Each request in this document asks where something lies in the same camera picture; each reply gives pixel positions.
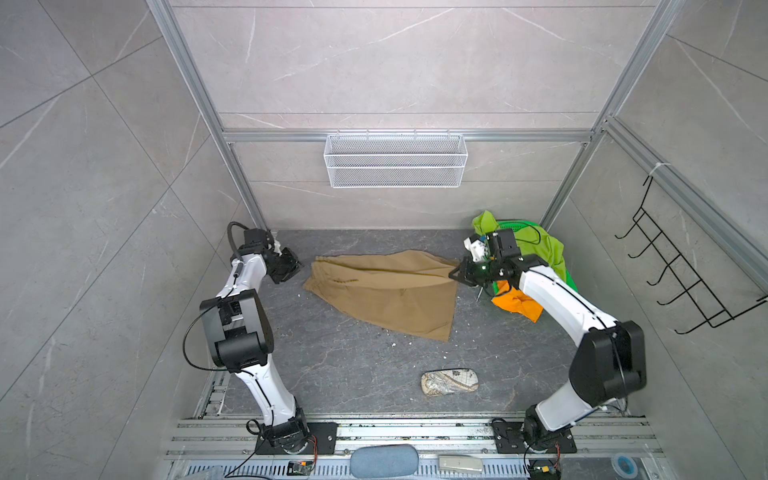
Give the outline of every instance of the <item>metal grate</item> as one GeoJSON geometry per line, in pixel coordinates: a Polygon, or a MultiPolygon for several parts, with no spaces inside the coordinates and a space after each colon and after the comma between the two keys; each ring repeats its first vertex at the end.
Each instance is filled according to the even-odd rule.
{"type": "MultiPolygon", "coordinates": [[[[295,480],[297,477],[288,476],[289,460],[251,460],[242,467],[238,475],[262,475],[272,480],[295,480]]],[[[208,468],[220,465],[226,473],[237,467],[240,462],[197,460],[190,461],[186,475],[202,472],[208,468]]],[[[309,476],[315,480],[354,480],[349,472],[349,460],[347,458],[321,458],[317,462],[317,468],[309,476]]],[[[523,468],[523,461],[519,458],[484,458],[483,473],[479,475],[467,475],[465,473],[447,472],[438,469],[436,458],[422,458],[419,461],[419,470],[415,475],[398,477],[395,480],[427,480],[430,478],[473,478],[486,480],[491,478],[528,478],[523,468]]]]}

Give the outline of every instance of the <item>aluminum frame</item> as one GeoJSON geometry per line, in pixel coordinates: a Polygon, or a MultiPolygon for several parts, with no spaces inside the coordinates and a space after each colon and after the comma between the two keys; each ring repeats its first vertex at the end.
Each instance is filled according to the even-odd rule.
{"type": "Polygon", "coordinates": [[[329,128],[291,128],[285,130],[253,129],[225,130],[224,139],[233,142],[260,141],[326,141],[332,134],[460,134],[465,141],[580,141],[588,142],[592,138],[592,130],[585,128],[359,128],[359,129],[329,129],[329,128]]]}
{"type": "Polygon", "coordinates": [[[592,142],[589,145],[584,145],[579,150],[558,191],[554,194],[552,202],[550,202],[547,210],[544,212],[544,216],[541,217],[541,222],[539,223],[543,228],[548,229],[554,223],[554,219],[557,218],[568,196],[571,195],[579,177],[584,173],[584,169],[592,158],[595,148],[597,148],[600,140],[605,135],[604,124],[609,117],[615,116],[627,100],[627,97],[629,97],[632,88],[637,83],[637,79],[640,78],[651,57],[654,56],[661,40],[664,38],[664,34],[667,33],[667,30],[672,25],[672,21],[680,11],[680,8],[682,8],[683,3],[685,3],[685,0],[661,0],[657,5],[643,36],[637,43],[637,47],[635,47],[627,66],[621,72],[616,86],[614,86],[611,95],[598,116],[597,122],[592,128],[594,132],[592,142]]]}
{"type": "Polygon", "coordinates": [[[176,23],[173,10],[168,5],[167,0],[147,0],[147,4],[152,11],[152,15],[154,15],[154,19],[157,22],[158,28],[160,28],[160,32],[163,34],[166,43],[168,43],[170,53],[174,56],[174,60],[176,61],[176,65],[178,65],[184,83],[187,84],[187,88],[189,88],[189,91],[192,94],[192,98],[197,105],[197,110],[200,111],[203,121],[208,126],[210,136],[213,138],[216,148],[224,159],[224,164],[227,166],[227,169],[232,176],[237,191],[240,192],[240,196],[243,198],[243,202],[248,209],[248,214],[250,214],[251,220],[253,220],[257,227],[266,228],[266,222],[259,210],[256,197],[250,189],[248,180],[243,172],[243,167],[237,160],[237,156],[232,150],[231,145],[224,140],[221,121],[214,108],[214,104],[210,99],[210,95],[205,89],[203,79],[200,77],[200,73],[194,64],[194,60],[192,59],[189,47],[184,40],[184,36],[181,34],[179,24],[176,23]]]}
{"type": "Polygon", "coordinates": [[[643,170],[654,172],[654,180],[672,200],[712,237],[731,260],[764,292],[768,293],[768,256],[756,242],[742,233],[735,223],[688,182],[675,167],[648,147],[621,120],[609,117],[606,132],[643,170]]]}
{"type": "MultiPolygon", "coordinates": [[[[221,415],[215,419],[180,420],[164,444],[166,460],[242,459],[253,451],[254,437],[245,428],[252,415],[221,415]]],[[[468,412],[412,414],[307,415],[311,422],[336,422],[336,451],[327,458],[348,458],[357,449],[372,445],[407,443],[420,455],[471,454],[479,458],[521,458],[522,454],[496,453],[490,419],[522,422],[525,412],[468,412]]],[[[578,458],[610,458],[617,452],[637,457],[664,457],[650,423],[643,417],[595,413],[571,428],[578,458]]],[[[293,455],[263,455],[296,458],[293,455]]],[[[528,452],[529,458],[551,455],[528,452]]]]}

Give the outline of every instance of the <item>black wall hook rack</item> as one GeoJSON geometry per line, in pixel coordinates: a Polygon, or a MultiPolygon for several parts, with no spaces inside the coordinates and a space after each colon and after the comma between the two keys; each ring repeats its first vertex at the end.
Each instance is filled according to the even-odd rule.
{"type": "Polygon", "coordinates": [[[680,284],[680,287],[682,287],[683,291],[678,293],[672,300],[669,300],[669,301],[663,302],[663,303],[659,302],[657,300],[656,303],[658,303],[659,305],[669,305],[670,303],[672,303],[675,300],[679,299],[683,295],[686,295],[690,299],[690,301],[694,303],[694,305],[696,306],[697,310],[699,310],[699,313],[701,313],[701,316],[704,318],[703,322],[697,324],[693,328],[688,329],[688,330],[686,330],[684,332],[681,332],[681,331],[678,331],[677,329],[675,329],[675,333],[677,333],[678,335],[685,335],[687,333],[693,332],[695,329],[699,328],[700,326],[704,325],[705,323],[707,325],[709,325],[710,327],[712,327],[712,328],[717,328],[718,326],[723,326],[726,323],[730,322],[731,320],[736,319],[736,318],[742,316],[744,313],[747,313],[750,310],[756,309],[758,306],[763,305],[764,303],[766,303],[766,301],[768,301],[768,295],[759,298],[757,300],[757,303],[752,305],[750,308],[748,308],[748,309],[746,309],[746,310],[744,310],[742,312],[739,312],[736,315],[733,315],[723,305],[723,303],[720,302],[720,299],[717,298],[717,295],[715,295],[715,293],[712,291],[710,286],[707,285],[707,282],[705,282],[704,279],[701,278],[701,276],[696,271],[696,269],[694,269],[693,266],[691,266],[691,264],[688,262],[688,259],[677,248],[677,245],[674,244],[672,239],[669,238],[667,236],[667,234],[661,229],[661,227],[659,227],[659,224],[656,223],[656,220],[654,220],[654,218],[651,215],[649,215],[648,212],[645,210],[645,208],[644,208],[645,199],[648,197],[648,191],[650,190],[650,186],[653,183],[653,181],[654,181],[654,179],[649,175],[648,177],[646,177],[645,182],[643,182],[643,185],[647,184],[647,187],[645,188],[645,194],[643,195],[643,200],[640,202],[640,208],[638,208],[637,211],[632,216],[633,223],[632,223],[632,226],[630,227],[630,229],[627,230],[627,232],[624,235],[622,235],[620,237],[618,235],[614,235],[614,237],[616,237],[619,240],[621,240],[621,239],[625,238],[627,235],[629,235],[632,230],[637,228],[645,236],[645,238],[648,240],[648,245],[646,245],[645,248],[640,253],[638,253],[637,255],[629,255],[628,254],[627,256],[630,257],[630,258],[638,258],[640,255],[645,253],[645,251],[648,250],[648,248],[653,247],[654,250],[656,250],[656,253],[658,253],[659,257],[661,257],[661,259],[664,261],[664,264],[665,264],[664,265],[664,269],[661,271],[661,275],[659,275],[659,278],[655,282],[653,282],[653,283],[651,283],[651,282],[646,280],[646,283],[648,285],[651,285],[651,286],[658,285],[659,282],[661,281],[661,279],[664,277],[664,274],[667,271],[670,271],[672,273],[672,275],[674,276],[675,280],[677,280],[677,282],[680,284]],[[640,220],[642,220],[643,218],[647,218],[659,230],[659,233],[657,233],[653,238],[651,238],[650,235],[648,235],[648,233],[645,230],[643,230],[643,227],[640,225],[640,220]],[[664,255],[661,254],[661,252],[659,251],[658,247],[656,246],[656,243],[655,243],[656,240],[658,240],[659,238],[662,238],[662,237],[672,246],[672,248],[674,248],[674,251],[676,253],[676,255],[671,260],[667,260],[664,257],[664,255]],[[696,281],[693,282],[692,284],[690,284],[689,286],[685,286],[685,284],[683,283],[683,280],[680,279],[680,277],[677,275],[677,273],[675,273],[674,268],[672,267],[673,264],[675,262],[678,262],[678,261],[685,262],[685,264],[688,265],[688,268],[694,273],[694,275],[696,277],[696,281]],[[699,285],[699,284],[702,284],[704,286],[704,288],[707,289],[707,292],[709,292],[709,294],[712,296],[712,298],[715,300],[715,302],[717,302],[717,305],[720,306],[720,309],[717,311],[717,313],[715,313],[715,314],[713,314],[711,316],[707,316],[704,313],[704,311],[701,309],[701,306],[699,305],[699,303],[696,301],[696,299],[694,299],[694,296],[690,294],[690,290],[692,288],[694,288],[696,285],[699,285]],[[725,314],[725,317],[724,317],[725,320],[723,320],[723,321],[717,320],[715,323],[713,323],[713,321],[717,317],[720,317],[723,314],[725,314]]]}

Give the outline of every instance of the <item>gray tile wall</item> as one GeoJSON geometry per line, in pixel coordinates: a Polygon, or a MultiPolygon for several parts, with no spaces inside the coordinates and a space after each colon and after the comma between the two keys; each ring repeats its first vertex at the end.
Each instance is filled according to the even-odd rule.
{"type": "Polygon", "coordinates": [[[768,3],[689,0],[619,117],[768,250],[768,3]]]}
{"type": "Polygon", "coordinates": [[[150,478],[240,199],[143,0],[0,18],[0,478],[150,478]]]}
{"type": "Polygon", "coordinates": [[[591,127],[654,9],[642,0],[176,5],[230,128],[591,127]]]}
{"type": "Polygon", "coordinates": [[[579,143],[471,142],[458,188],[331,188],[323,143],[237,144],[272,228],[467,228],[483,210],[539,221],[579,143]]]}
{"type": "MultiPolygon", "coordinates": [[[[619,117],[768,250],[766,25],[768,4],[761,0],[688,0],[619,117]]],[[[573,195],[588,222],[587,212],[605,203],[601,195],[610,195],[616,180],[624,181],[597,169],[590,166],[573,195]],[[587,194],[598,182],[600,194],[587,194]]],[[[655,205],[667,234],[726,306],[738,312],[753,305],[760,291],[712,240],[671,200],[655,205]]],[[[605,243],[609,252],[611,243],[605,243]]],[[[638,297],[657,294],[647,286],[635,289],[628,277],[637,266],[614,261],[638,297]]],[[[706,301],[703,292],[697,295],[706,301]]],[[[692,305],[682,302],[664,310],[652,302],[641,304],[740,471],[747,478],[767,477],[768,356],[762,345],[768,310],[760,307],[719,329],[677,336],[671,329],[695,324],[692,305]]],[[[714,313],[713,307],[706,305],[705,312],[714,313]]]]}
{"type": "MultiPolygon", "coordinates": [[[[651,249],[636,260],[627,256],[647,245],[641,233],[635,230],[624,240],[614,236],[630,228],[645,177],[608,139],[578,181],[572,204],[558,216],[553,234],[564,241],[569,268],[585,294],[594,291],[596,300],[610,297],[604,305],[614,308],[608,312],[617,318],[634,319],[633,305],[639,303],[644,316],[637,318],[643,320],[646,332],[649,384],[632,396],[631,408],[649,416],[677,474],[681,478],[762,478],[766,452],[761,438],[768,427],[768,380],[763,374],[766,307],[717,329],[705,325],[684,336],[674,332],[702,321],[695,305],[681,298],[660,306],[657,301],[670,300],[681,288],[669,273],[657,286],[648,285],[659,277],[664,263],[651,249]]],[[[760,298],[759,289],[658,186],[650,189],[645,206],[731,312],[760,298]]],[[[660,249],[672,258],[669,246],[662,243],[660,249]]],[[[692,283],[690,271],[679,261],[675,271],[687,285],[692,283]]],[[[692,293],[705,313],[716,312],[706,290],[694,288],[692,293]]]]}

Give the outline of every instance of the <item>white remote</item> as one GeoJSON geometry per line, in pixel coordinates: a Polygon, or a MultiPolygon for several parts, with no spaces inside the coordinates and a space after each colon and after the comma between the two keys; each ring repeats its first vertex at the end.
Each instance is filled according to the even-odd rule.
{"type": "Polygon", "coordinates": [[[440,455],[438,457],[439,468],[448,472],[457,473],[482,473],[482,459],[465,457],[461,455],[440,455]]]}

